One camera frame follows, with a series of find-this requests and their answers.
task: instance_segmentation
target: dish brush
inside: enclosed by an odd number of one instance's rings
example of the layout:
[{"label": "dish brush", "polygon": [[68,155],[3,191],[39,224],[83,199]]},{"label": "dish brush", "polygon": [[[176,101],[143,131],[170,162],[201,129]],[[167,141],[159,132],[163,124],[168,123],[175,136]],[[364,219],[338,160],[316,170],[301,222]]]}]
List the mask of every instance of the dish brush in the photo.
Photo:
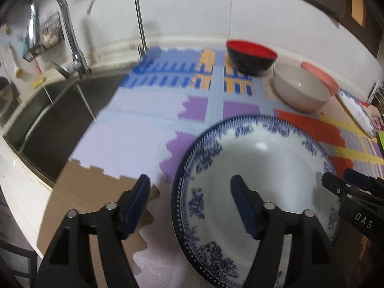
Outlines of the dish brush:
[{"label": "dish brush", "polygon": [[17,65],[16,60],[15,60],[15,55],[13,54],[12,46],[10,46],[10,45],[8,46],[8,51],[9,51],[9,54],[11,55],[13,66],[15,67],[15,77],[17,79],[20,79],[24,74],[24,70],[22,70],[22,68],[20,68]]}]

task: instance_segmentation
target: pink bowl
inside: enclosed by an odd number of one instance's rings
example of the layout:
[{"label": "pink bowl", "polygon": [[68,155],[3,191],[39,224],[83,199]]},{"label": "pink bowl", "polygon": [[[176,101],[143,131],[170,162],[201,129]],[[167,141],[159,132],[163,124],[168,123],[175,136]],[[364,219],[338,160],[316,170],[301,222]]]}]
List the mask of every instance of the pink bowl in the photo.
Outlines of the pink bowl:
[{"label": "pink bowl", "polygon": [[315,65],[312,65],[308,62],[301,62],[300,65],[302,68],[308,70],[309,72],[313,73],[317,78],[319,78],[322,83],[325,84],[328,91],[330,92],[331,96],[334,96],[337,91],[340,89],[337,82],[324,70],[320,69],[319,67],[316,67]]}]

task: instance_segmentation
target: red and black bowl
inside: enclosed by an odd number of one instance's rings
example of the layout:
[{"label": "red and black bowl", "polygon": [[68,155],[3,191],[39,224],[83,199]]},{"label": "red and black bowl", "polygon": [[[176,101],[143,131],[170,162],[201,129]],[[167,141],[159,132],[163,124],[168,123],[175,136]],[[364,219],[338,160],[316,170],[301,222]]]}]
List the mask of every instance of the red and black bowl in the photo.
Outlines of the red and black bowl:
[{"label": "red and black bowl", "polygon": [[270,48],[244,40],[226,42],[228,56],[243,74],[257,76],[275,62],[277,53]]}]

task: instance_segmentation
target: green object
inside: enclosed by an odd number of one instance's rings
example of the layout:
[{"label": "green object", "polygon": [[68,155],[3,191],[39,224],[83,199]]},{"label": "green object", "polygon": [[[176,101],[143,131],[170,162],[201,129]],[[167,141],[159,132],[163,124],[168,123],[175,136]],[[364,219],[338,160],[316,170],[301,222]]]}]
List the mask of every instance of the green object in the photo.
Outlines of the green object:
[{"label": "green object", "polygon": [[384,132],[378,131],[377,132],[377,139],[378,139],[378,144],[379,144],[379,148],[380,148],[380,151],[381,151],[381,155],[384,157],[384,150],[383,150]]}]

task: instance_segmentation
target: blue and white plate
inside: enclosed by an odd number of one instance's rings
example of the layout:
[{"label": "blue and white plate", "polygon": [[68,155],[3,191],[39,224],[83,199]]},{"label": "blue and white plate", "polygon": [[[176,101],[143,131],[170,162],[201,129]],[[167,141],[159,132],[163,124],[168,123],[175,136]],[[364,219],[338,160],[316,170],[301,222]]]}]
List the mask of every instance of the blue and white plate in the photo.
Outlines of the blue and white plate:
[{"label": "blue and white plate", "polygon": [[[312,209],[334,238],[339,199],[322,187],[327,171],[336,174],[322,146],[286,121],[238,117],[207,130],[184,156],[172,190],[172,221],[187,260],[216,287],[243,285],[259,241],[246,233],[232,198],[235,174],[284,211]],[[286,235],[275,287],[284,284],[290,248]]]},{"label": "blue and white plate", "polygon": [[337,92],[337,96],[363,131],[370,137],[375,137],[376,130],[373,122],[358,99],[341,89]]}]

